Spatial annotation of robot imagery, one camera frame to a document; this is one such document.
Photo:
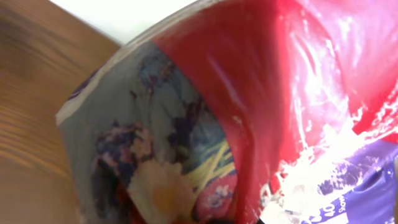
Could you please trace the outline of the purple red tissue pack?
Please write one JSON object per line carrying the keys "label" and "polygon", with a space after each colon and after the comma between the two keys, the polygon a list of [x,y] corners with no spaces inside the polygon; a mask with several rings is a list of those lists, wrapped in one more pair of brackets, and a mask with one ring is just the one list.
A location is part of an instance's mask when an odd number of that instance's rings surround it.
{"label": "purple red tissue pack", "polygon": [[56,121],[81,223],[395,223],[397,1],[197,1]]}

